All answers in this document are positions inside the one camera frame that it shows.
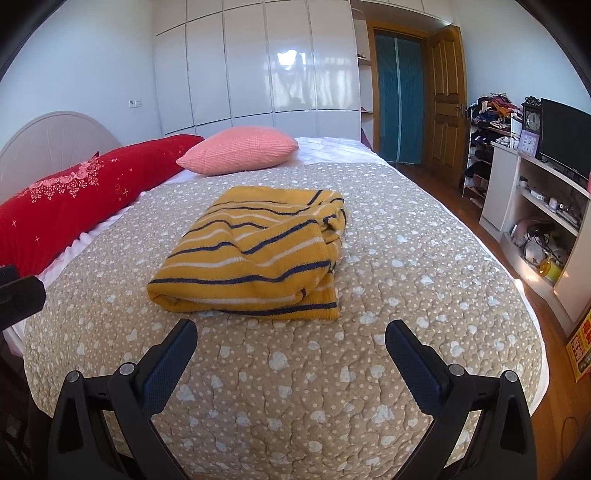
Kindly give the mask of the yellow striped knit sweater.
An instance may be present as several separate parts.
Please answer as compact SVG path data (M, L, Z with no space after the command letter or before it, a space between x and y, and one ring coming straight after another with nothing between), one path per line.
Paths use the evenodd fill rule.
M332 190L232 187L179 239L147 295L175 313L334 321L344 204Z

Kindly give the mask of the red floral long pillow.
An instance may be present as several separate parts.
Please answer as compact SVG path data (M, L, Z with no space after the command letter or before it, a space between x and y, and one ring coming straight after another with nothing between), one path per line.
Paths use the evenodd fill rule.
M203 140L180 134L120 147L44 177L1 205L1 265L38 275L80 234L181 171Z

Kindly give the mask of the yellow red box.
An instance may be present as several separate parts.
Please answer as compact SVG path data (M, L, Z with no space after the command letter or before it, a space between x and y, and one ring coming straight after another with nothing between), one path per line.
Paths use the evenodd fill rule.
M566 351L576 382L591 369L591 311L588 311L566 345Z

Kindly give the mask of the white bed headboard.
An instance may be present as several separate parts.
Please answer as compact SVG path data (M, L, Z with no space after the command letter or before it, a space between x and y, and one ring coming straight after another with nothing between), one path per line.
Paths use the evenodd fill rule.
M23 126L1 150L1 200L96 152L108 153L120 146L106 127L87 115L70 111L42 115Z

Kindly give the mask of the beige heart-patterned quilt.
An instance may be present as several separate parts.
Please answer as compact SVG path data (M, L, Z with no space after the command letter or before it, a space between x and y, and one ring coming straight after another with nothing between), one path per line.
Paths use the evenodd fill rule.
M468 372L516 372L536 408L548 369L539 322L513 277L442 204L385 164L322 163L164 184L72 260L26 325L24 366L52 413L66 374L137 361L177 315L148 282L205 210L235 186L328 189L348 225L335 269L339 318L193 315L198 344L162 413L193 478L386 479L419 443L422 414L385 346L403 320Z

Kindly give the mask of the white shelf unit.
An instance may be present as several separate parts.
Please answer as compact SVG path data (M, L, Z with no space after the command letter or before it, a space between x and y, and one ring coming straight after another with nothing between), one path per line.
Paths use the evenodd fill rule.
M590 304L590 193L498 142L480 224L570 333Z

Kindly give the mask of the pink knit pillow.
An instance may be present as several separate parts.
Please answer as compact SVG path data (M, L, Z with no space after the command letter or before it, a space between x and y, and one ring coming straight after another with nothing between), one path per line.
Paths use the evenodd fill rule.
M297 140L276 128L238 126L201 141L176 163L202 176L219 176L276 167L297 150Z

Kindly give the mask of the purple alarm clock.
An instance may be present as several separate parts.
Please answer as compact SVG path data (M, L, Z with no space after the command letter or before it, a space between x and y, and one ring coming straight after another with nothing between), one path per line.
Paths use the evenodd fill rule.
M538 152L539 135L529 130L522 130L518 152L522 157L535 158Z

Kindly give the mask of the black television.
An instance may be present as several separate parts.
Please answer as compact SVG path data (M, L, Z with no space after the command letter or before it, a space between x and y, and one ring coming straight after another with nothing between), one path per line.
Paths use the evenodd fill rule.
M590 174L590 115L545 98L541 99L541 113L541 157L587 181Z

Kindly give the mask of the brown wooden door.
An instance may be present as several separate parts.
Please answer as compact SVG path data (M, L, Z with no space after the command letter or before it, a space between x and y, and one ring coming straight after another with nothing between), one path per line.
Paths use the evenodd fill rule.
M425 158L430 171L456 187L467 162L467 80L461 30L449 25L426 39Z

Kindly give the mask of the cluttered shoe rack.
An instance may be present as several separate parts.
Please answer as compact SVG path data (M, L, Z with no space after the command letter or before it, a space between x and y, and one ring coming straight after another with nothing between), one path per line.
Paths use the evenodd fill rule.
M483 209L492 174L494 145L516 150L522 108L504 93L489 93L467 109L467 162L460 179L462 196Z

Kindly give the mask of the white fleece blanket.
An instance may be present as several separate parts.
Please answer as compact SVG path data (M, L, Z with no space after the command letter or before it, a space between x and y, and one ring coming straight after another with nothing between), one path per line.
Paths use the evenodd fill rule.
M332 137L297 137L297 142L298 150L294 159L287 161L286 166L293 167L318 163L387 164L382 157L356 140ZM80 255L101 233L109 229L127 211L132 209L145 194L146 191L140 192L139 197L130 205L98 223L94 229L82 232L47 268L37 274L44 287L49 287L74 258ZM10 352L17 358L24 356L25 326L26 321L23 320L3 331L3 338L8 344Z

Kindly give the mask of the dark mantel clock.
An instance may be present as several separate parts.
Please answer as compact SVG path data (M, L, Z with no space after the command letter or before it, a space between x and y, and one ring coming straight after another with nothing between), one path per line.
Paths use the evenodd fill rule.
M540 99L529 96L523 104L523 128L533 134L540 135L542 127L542 102Z

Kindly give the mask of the white glossy wardrobe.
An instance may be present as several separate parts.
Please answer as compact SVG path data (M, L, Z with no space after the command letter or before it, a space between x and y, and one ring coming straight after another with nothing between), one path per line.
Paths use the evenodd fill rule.
M163 134L270 126L294 137L361 137L348 1L157 1Z

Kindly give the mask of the teal door curtain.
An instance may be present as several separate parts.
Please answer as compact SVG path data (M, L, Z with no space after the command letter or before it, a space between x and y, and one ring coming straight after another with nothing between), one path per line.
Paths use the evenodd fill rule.
M423 157L424 73L421 44L377 33L379 154L389 163L418 165Z

